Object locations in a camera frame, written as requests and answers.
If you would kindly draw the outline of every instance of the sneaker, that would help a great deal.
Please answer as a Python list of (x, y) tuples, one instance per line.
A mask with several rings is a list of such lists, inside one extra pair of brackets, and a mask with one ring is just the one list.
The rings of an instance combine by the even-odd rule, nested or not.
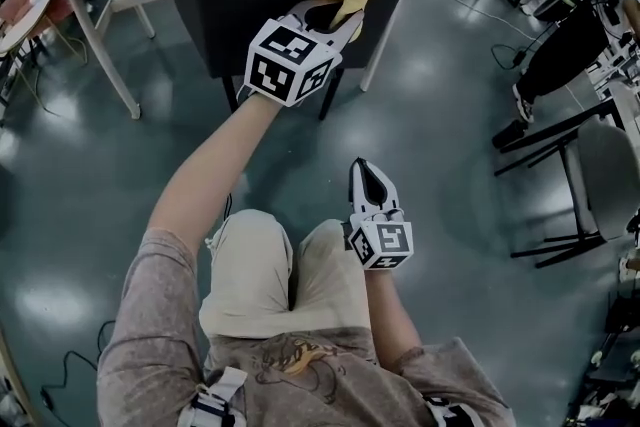
[(520, 117), (529, 124), (533, 123), (533, 105), (522, 99), (517, 84), (513, 85), (511, 91), (513, 91), (513, 96), (516, 98), (516, 105), (518, 106)]
[(629, 261), (629, 257), (625, 256), (620, 258), (620, 263), (618, 264), (618, 279), (620, 283), (624, 283), (625, 281), (633, 281), (634, 279), (638, 279), (638, 273), (636, 271), (632, 271), (627, 268), (627, 262)]
[(533, 16), (533, 8), (528, 4), (523, 4), (520, 6), (520, 11), (522, 11), (527, 16)]

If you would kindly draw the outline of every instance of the black cable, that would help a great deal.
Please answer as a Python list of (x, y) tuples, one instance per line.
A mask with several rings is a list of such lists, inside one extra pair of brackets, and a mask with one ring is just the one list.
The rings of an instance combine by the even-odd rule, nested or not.
[(524, 47), (520, 47), (516, 49), (516, 48), (513, 48), (512, 46), (503, 45), (503, 44), (493, 45), (491, 47), (491, 55), (493, 56), (493, 59), (495, 60), (495, 62), (498, 63), (498, 66), (500, 66), (500, 68), (502, 68), (503, 70), (513, 70), (517, 65), (512, 63), (511, 66), (505, 66), (504, 64), (502, 64), (495, 52), (497, 48), (506, 48), (508, 50), (511, 50), (514, 54), (517, 55), (518, 52), (522, 51)]
[(62, 425), (64, 425), (65, 427), (71, 427), (71, 425), (60, 418), (60, 415), (58, 415), (53, 409), (50, 409), (49, 411), (51, 411), (51, 414), (55, 416), (56, 420), (58, 420)]
[[(540, 38), (542, 36), (544, 36), (549, 29), (551, 29), (551, 27), (554, 27), (555, 24), (552, 22), (549, 25), (547, 25), (547, 28), (542, 31), (540, 34), (538, 34), (538, 37), (536, 39), (534, 39), (528, 47), (518, 47), (518, 48), (513, 48), (512, 46), (509, 45), (503, 45), (501, 43), (497, 44), (497, 45), (493, 45), (491, 47), (491, 55), (493, 55), (493, 59), (495, 60), (496, 63), (498, 63), (498, 66), (500, 66), (500, 68), (502, 68), (503, 70), (513, 70), (516, 68), (516, 66), (519, 66), (520, 63), (522, 63), (522, 61), (524, 61), (524, 58), (527, 55), (527, 52), (529, 52), (531, 50), (531, 47), (540, 40)], [(508, 50), (511, 50), (515, 55), (513, 57), (513, 61), (511, 63), (511, 66), (505, 66), (504, 64), (502, 64), (502, 62), (500, 62), (500, 59), (498, 59), (498, 56), (496, 55), (495, 50), (497, 48), (506, 48)]]
[[(100, 361), (100, 356), (102, 356), (102, 352), (103, 352), (100, 341), (102, 339), (102, 335), (104, 334), (104, 329), (109, 324), (115, 324), (115, 322), (116, 322), (115, 320), (108, 320), (107, 322), (102, 324), (102, 326), (100, 326), (100, 330), (98, 331), (98, 338), (97, 338), (98, 358), (96, 359), (96, 362)], [(64, 357), (62, 358), (62, 369), (63, 369), (62, 383), (61, 384), (44, 384), (40, 387), (40, 398), (42, 399), (42, 403), (44, 404), (44, 407), (46, 407), (51, 412), (51, 414), (65, 427), (71, 427), (71, 426), (67, 422), (65, 422), (62, 418), (60, 418), (60, 416), (56, 413), (55, 404), (53, 403), (53, 399), (51, 398), (51, 394), (49, 393), (48, 390), (64, 390), (67, 387), (67, 383), (69, 380), (69, 358), (71, 356), (75, 356), (76, 358), (84, 361), (87, 365), (89, 365), (96, 372), (98, 372), (98, 366), (96, 363), (94, 363), (88, 358), (85, 358), (82, 354), (76, 351), (67, 351)]]
[(100, 327), (100, 331), (98, 331), (98, 339), (97, 339), (97, 345), (98, 345), (98, 359), (96, 359), (96, 361), (99, 363), (100, 362), (100, 357), (102, 356), (102, 351), (104, 350), (102, 348), (102, 346), (100, 345), (100, 340), (102, 340), (102, 334), (104, 333), (104, 328), (107, 327), (109, 324), (115, 324), (116, 321), (115, 320), (107, 320), (104, 324), (102, 324), (102, 326)]
[(233, 196), (231, 196), (231, 194), (229, 194), (227, 196), (227, 202), (224, 206), (224, 216), (223, 216), (223, 220), (226, 221), (227, 218), (229, 217), (229, 215), (231, 215), (231, 207), (233, 205)]

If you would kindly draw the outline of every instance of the floor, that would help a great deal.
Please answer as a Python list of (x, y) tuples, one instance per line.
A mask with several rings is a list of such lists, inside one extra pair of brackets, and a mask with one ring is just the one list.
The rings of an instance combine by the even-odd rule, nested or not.
[[(504, 0), (463, 0), (528, 34), (539, 25)], [(63, 354), (97, 356), (101, 324), (116, 315), (145, 223), (181, 161), (227, 117), (168, 2), (148, 7), (150, 41), (132, 13), (106, 38), (143, 118), (132, 121), (95, 59), (81, 67), (53, 44), (39, 91), (56, 115), (16, 88), (0, 135), (0, 320), (28, 392), (62, 378)], [(395, 181), (413, 222), (416, 254), (396, 272), (425, 343), (460, 336), (512, 405), (521, 427), (557, 427), (600, 339), (617, 255), (629, 241), (536, 271), (509, 252), (572, 231), (558, 158), (494, 178), (513, 157), (491, 137), (515, 116), (517, 71), (492, 59), (496, 43), (528, 41), (453, 0), (404, 0), (367, 94), (349, 72), (327, 120), (320, 95), (278, 118), (234, 193), (234, 211), (274, 213), (292, 241), (328, 217), (346, 219), (357, 156)], [(536, 106), (538, 127), (595, 103), (581, 83)], [(199, 285), (207, 292), (208, 255)], [(95, 373), (70, 363), (53, 392), (71, 426), (97, 425)]]

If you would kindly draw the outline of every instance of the leg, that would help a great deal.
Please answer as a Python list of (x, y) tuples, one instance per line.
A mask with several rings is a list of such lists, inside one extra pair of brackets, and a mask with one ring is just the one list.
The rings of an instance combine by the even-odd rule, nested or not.
[(122, 77), (116, 70), (116, 67), (113, 65), (107, 50), (104, 48), (102, 41), (100, 40), (100, 35), (96, 31), (96, 28), (93, 26), (93, 22), (91, 18), (89, 18), (89, 13), (87, 13), (87, 9), (84, 7), (83, 0), (69, 0), (71, 6), (73, 7), (74, 12), (76, 13), (76, 17), (78, 18), (78, 22), (80, 23), (80, 27), (87, 37), (87, 41), (91, 46), (94, 54), (98, 58), (102, 69), (109, 77), (111, 84), (115, 88), (115, 90), (124, 101), (125, 105), (129, 109), (131, 113), (131, 117), (133, 119), (140, 118), (140, 106), (136, 103), (136, 101), (131, 96), (131, 93), (127, 89), (127, 86), (122, 81)]
[(329, 112), (329, 107), (331, 107), (331, 102), (333, 102), (333, 97), (336, 96), (336, 91), (338, 90), (338, 86), (340, 85), (340, 79), (342, 79), (342, 75), (344, 74), (344, 68), (338, 68), (335, 71), (335, 75), (331, 79), (329, 83), (329, 87), (327, 88), (327, 93), (324, 95), (324, 101), (322, 102), (322, 108), (320, 109), (320, 115), (318, 119), (323, 121), (324, 118), (327, 117), (327, 112)]
[(210, 245), (211, 293), (200, 325), (211, 338), (270, 338), (282, 332), (289, 311), (293, 251), (272, 215), (243, 210), (232, 215)]
[(144, 31), (147, 33), (147, 36), (149, 38), (154, 38), (156, 35), (156, 31), (153, 29), (153, 26), (151, 25), (151, 21), (147, 16), (147, 12), (144, 10), (142, 6), (136, 6), (134, 9), (138, 14), (138, 18), (140, 18), (140, 23), (142, 23), (142, 27), (144, 28)]
[(342, 224), (325, 221), (300, 244), (295, 309), (297, 330), (370, 329), (364, 271), (353, 250), (345, 249)]
[(229, 102), (231, 112), (236, 112), (239, 105), (238, 99), (236, 98), (236, 88), (233, 85), (233, 77), (222, 77), (222, 85), (224, 86), (224, 93), (227, 95), (227, 101)]

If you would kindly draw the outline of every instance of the graphic print on shirt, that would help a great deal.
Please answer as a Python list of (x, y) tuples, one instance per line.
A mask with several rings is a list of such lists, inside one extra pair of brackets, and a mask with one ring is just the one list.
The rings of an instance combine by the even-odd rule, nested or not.
[(422, 395), (438, 427), (484, 427), (483, 421), (467, 404)]
[(337, 362), (337, 347), (313, 343), (299, 334), (282, 334), (261, 344), (261, 349), (262, 359), (256, 362), (258, 384), (286, 383), (319, 395), (326, 404), (335, 402), (337, 376), (346, 375)]

